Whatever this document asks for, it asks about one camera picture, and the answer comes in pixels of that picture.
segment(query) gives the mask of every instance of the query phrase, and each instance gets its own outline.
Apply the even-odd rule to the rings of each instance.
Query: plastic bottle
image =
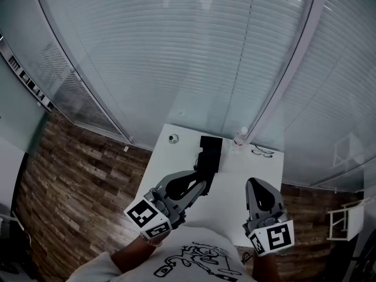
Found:
[[[247,139],[247,133],[248,133],[248,128],[246,127],[242,127],[241,130],[236,133],[235,138],[232,142],[232,146],[231,146],[233,150],[239,151],[243,147]]]

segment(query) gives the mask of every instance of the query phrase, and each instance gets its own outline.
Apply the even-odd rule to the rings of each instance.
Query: white t-shirt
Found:
[[[122,274],[109,253],[77,269],[68,282],[254,282],[235,247],[223,236],[205,229],[181,226],[143,264]]]

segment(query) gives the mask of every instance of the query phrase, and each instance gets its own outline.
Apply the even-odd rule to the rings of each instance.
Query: dark wood flooring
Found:
[[[123,210],[133,200],[151,153],[72,125],[53,112],[23,173],[16,213],[31,235],[33,262],[44,281],[64,281],[103,251],[130,243],[137,230]],[[333,247],[327,210],[357,200],[350,193],[283,185],[296,245],[278,254],[283,281],[311,281]],[[239,254],[248,248],[238,248]],[[251,271],[252,261],[246,263]]]

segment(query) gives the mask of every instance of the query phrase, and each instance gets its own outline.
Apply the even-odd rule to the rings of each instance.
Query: shirt sleeve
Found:
[[[79,267],[67,282],[106,282],[118,277],[122,272],[112,261],[110,254],[104,252],[97,258]]]

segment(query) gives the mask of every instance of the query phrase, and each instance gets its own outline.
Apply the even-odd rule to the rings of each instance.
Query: bottle cap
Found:
[[[248,128],[246,128],[246,127],[242,127],[242,128],[241,128],[241,134],[242,134],[243,136],[245,136],[247,133],[248,133]]]

